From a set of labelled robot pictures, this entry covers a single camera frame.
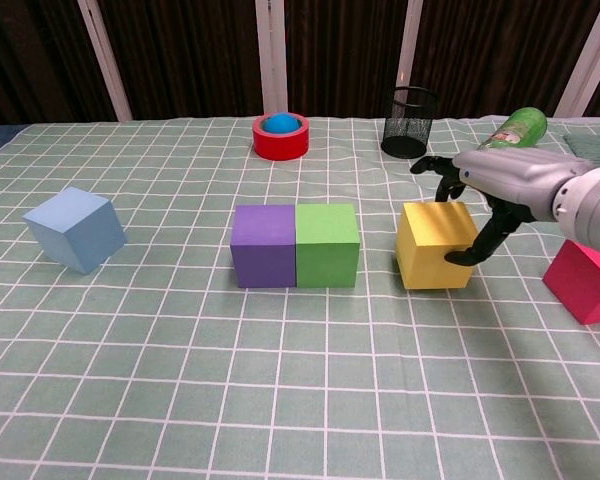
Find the red cube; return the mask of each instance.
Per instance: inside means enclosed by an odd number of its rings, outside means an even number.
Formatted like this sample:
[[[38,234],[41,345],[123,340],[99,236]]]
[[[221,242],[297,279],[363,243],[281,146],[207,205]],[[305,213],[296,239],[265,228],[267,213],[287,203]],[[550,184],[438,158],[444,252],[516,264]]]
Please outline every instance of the red cube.
[[[542,280],[578,322],[600,322],[600,252],[567,240]]]

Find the red tape roll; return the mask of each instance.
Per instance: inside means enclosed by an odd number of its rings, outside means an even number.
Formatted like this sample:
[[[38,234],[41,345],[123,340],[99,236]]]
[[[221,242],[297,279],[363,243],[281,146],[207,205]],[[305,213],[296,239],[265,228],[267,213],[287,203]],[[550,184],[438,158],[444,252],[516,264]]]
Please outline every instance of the red tape roll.
[[[302,115],[290,113],[300,122],[300,128],[291,133],[268,133],[262,129],[271,115],[262,115],[253,122],[253,148],[267,160],[292,160],[309,150],[309,120]]]

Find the foam block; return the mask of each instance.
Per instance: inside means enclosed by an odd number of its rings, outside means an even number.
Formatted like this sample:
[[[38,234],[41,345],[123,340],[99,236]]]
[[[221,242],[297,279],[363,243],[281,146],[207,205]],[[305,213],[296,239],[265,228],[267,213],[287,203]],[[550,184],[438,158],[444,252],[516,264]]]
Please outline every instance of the foam block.
[[[447,262],[478,235],[462,202],[405,203],[396,237],[396,259],[406,289],[464,288],[473,267]]]
[[[296,206],[298,287],[354,287],[359,254],[360,237],[353,205]]]
[[[240,288],[294,287],[295,206],[238,205],[230,248]]]
[[[126,243],[111,202],[69,187],[24,216],[50,259],[88,274]]]
[[[565,241],[543,281],[578,322],[600,322],[600,252]]]

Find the ball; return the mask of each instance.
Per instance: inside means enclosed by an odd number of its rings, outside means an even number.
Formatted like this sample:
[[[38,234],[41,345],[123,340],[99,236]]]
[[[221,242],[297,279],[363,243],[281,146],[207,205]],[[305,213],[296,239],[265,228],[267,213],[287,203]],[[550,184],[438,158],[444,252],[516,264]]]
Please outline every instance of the ball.
[[[300,121],[289,113],[276,113],[264,121],[262,129],[267,133],[291,133],[300,128]]]

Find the robotic arm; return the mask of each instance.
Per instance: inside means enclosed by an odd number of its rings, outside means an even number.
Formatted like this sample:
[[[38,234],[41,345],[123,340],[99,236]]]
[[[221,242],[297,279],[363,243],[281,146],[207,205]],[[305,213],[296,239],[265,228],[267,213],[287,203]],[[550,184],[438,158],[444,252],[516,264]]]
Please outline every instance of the robotic arm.
[[[558,222],[565,237],[600,252],[600,167],[538,148],[473,150],[454,158],[423,157],[411,173],[442,175],[437,202],[458,198],[468,185],[493,215],[465,251],[447,253],[456,265],[483,262],[523,222]]]

